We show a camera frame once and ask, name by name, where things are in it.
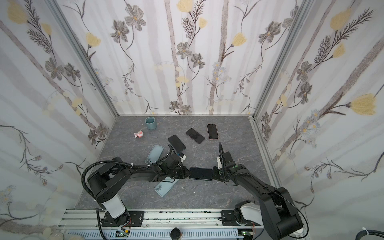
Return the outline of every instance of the white joint cover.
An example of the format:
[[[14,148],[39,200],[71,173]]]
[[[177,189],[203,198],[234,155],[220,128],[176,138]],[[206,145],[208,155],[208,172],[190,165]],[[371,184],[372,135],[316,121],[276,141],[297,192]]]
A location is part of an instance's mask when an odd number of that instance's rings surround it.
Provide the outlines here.
[[[107,211],[109,211],[109,214],[112,218],[117,218],[126,210],[118,194],[116,194],[110,200],[103,202],[102,204],[107,209]]]
[[[249,221],[253,221],[263,226],[262,212],[260,206],[255,205],[253,202],[249,202],[240,207],[243,218]]]

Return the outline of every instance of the gray marble surface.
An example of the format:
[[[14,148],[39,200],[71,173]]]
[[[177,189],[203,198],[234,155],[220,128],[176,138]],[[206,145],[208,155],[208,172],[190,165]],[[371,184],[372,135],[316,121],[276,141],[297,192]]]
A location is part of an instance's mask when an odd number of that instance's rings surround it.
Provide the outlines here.
[[[167,139],[176,134],[186,146],[183,151],[187,156],[184,165],[188,168],[216,166],[220,141],[224,151],[229,151],[236,163],[242,163],[255,176],[269,183],[248,117],[155,116],[155,130],[147,130],[145,118],[118,117],[99,160],[120,157],[125,162],[145,164],[144,161],[155,144],[164,147],[161,157],[165,156],[169,151]],[[219,140],[208,139],[207,124],[212,123],[217,125]],[[185,134],[191,127],[205,137],[201,144]],[[143,137],[134,138],[133,133],[139,130],[144,132]],[[241,201],[253,200],[253,196],[243,187],[226,186],[215,180],[180,179],[164,197],[154,190],[157,184],[127,182],[119,195],[128,209],[234,208]],[[97,206],[91,196],[83,192],[76,209],[94,209]]]

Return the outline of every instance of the black smartphone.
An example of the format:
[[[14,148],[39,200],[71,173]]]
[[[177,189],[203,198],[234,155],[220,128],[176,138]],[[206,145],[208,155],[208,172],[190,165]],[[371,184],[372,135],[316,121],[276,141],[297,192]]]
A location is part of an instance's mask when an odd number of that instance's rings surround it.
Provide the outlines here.
[[[208,129],[209,139],[211,139],[211,140],[218,139],[218,132],[217,132],[216,124],[208,124],[207,129]]]
[[[193,140],[195,140],[195,142],[197,142],[198,144],[205,140],[205,137],[203,137],[200,133],[196,132],[196,130],[193,128],[186,131],[186,134],[190,136]]]
[[[185,150],[185,145],[181,142],[181,140],[176,135],[169,137],[168,141],[169,143],[171,143],[171,145],[173,146],[176,152],[181,152]]]
[[[192,167],[189,169],[190,179],[212,181],[214,179],[214,170],[210,168]]]

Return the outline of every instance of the small figurine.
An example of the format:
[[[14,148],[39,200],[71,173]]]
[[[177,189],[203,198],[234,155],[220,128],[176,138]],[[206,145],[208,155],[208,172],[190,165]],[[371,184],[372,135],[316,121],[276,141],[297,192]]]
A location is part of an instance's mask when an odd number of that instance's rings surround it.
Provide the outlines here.
[[[138,131],[138,132],[135,132],[135,138],[137,137],[142,137],[144,135],[143,131]]]

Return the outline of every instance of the floral wallpaper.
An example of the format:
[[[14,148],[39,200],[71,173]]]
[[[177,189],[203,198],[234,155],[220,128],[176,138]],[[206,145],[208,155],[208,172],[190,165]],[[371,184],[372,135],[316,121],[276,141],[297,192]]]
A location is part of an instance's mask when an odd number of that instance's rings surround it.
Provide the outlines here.
[[[120,114],[253,114],[297,0],[59,0]]]
[[[315,1],[257,116],[311,239],[382,229],[383,1]]]
[[[1,1],[0,29],[0,238],[46,239],[115,118],[44,1]]]

